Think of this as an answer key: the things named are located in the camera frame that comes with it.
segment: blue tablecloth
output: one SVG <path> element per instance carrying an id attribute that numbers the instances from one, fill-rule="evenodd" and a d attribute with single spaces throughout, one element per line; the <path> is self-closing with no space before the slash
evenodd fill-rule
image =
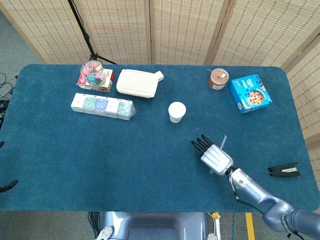
<path id="1" fill-rule="evenodd" d="M 0 132 L 1 210 L 244 212 L 226 176 L 209 174 L 190 144 L 201 134 L 220 144 L 234 165 L 295 208 L 315 210 L 319 191 L 286 74 L 277 67 L 222 66 L 230 79 L 258 74 L 273 104 L 240 115 L 225 87 L 208 87 L 214 66 L 106 65 L 155 73 L 164 80 L 154 98 L 76 85 L 80 65 L 28 65 L 20 73 Z M 133 100 L 131 121 L 73 112 L 75 93 Z M 186 115 L 171 123 L 168 106 Z M 301 176 L 276 178 L 267 167 L 298 162 Z"/>

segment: black tripod stand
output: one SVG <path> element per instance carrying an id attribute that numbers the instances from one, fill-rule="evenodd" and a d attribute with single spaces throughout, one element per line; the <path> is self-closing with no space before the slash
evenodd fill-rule
<path id="1" fill-rule="evenodd" d="M 88 33 L 85 30 L 84 21 L 83 21 L 82 17 L 80 16 L 79 12 L 78 12 L 78 9 L 77 9 L 77 6 L 76 6 L 74 0 L 68 0 L 68 3 L 69 3 L 69 5 L 70 5 L 70 7 L 72 9 L 72 12 L 73 12 L 73 14 L 75 16 L 76 21 L 78 22 L 78 25 L 79 25 L 79 27 L 81 29 L 81 32 L 82 32 L 83 37 L 84 37 L 84 40 L 85 40 L 85 42 L 88 45 L 88 48 L 90 50 L 91 54 L 90 54 L 90 59 L 89 60 L 97 60 L 99 58 L 99 59 L 107 61 L 108 63 L 117 64 L 114 61 L 108 60 L 108 59 L 98 55 L 97 52 L 95 53 L 94 48 L 92 47 L 91 42 L 90 42 L 90 37 L 89 37 Z"/>

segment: blue cereal box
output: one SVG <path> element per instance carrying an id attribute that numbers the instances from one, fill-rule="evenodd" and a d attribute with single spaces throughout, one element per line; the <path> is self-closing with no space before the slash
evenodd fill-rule
<path id="1" fill-rule="evenodd" d="M 272 103 L 258 74 L 232 80 L 229 89 L 241 114 L 266 108 Z"/>

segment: gray floor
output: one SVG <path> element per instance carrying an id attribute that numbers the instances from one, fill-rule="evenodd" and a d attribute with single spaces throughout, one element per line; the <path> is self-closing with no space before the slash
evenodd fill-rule
<path id="1" fill-rule="evenodd" d="M 0 11 L 0 72 L 6 74 L 7 82 L 14 85 L 16 83 L 15 75 L 18 75 L 24 66 L 37 63 L 41 63 L 40 60 Z M 0 75 L 0 83 L 3 80 L 4 77 Z M 10 86 L 8 84 L 4 85 L 0 88 L 0 95 L 3 96 L 9 89 Z M 222 240 L 247 240 L 248 234 L 244 213 L 237 213 L 235 215 L 235 228 L 233 228 L 233 219 L 233 213 L 221 213 Z M 285 233 L 275 233 L 269 230 L 258 213 L 253 214 L 253 225 L 255 239 L 257 240 L 287 239 Z M 157 231 L 135 229 L 131 232 L 130 239 L 170 240 L 168 237 L 164 237 L 165 234 L 170 233 L 165 233 L 159 229 Z M 87 221 L 87 213 L 0 211 L 0 240 L 47 239 L 93 240 L 94 235 Z M 298 238 L 292 236 L 290 239 L 297 240 Z"/>

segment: cardboard box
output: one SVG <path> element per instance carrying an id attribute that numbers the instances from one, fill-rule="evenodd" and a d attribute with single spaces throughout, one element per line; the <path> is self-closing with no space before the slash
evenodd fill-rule
<path id="1" fill-rule="evenodd" d="M 105 81 L 101 85 L 91 85 L 86 79 L 80 75 L 78 82 L 76 83 L 82 89 L 95 90 L 100 92 L 110 92 L 113 81 L 115 79 L 115 73 L 111 69 L 103 69 L 105 73 Z"/>
<path id="2" fill-rule="evenodd" d="M 272 103 L 258 74 L 232 80 L 229 90 L 241 114 L 266 108 Z"/>

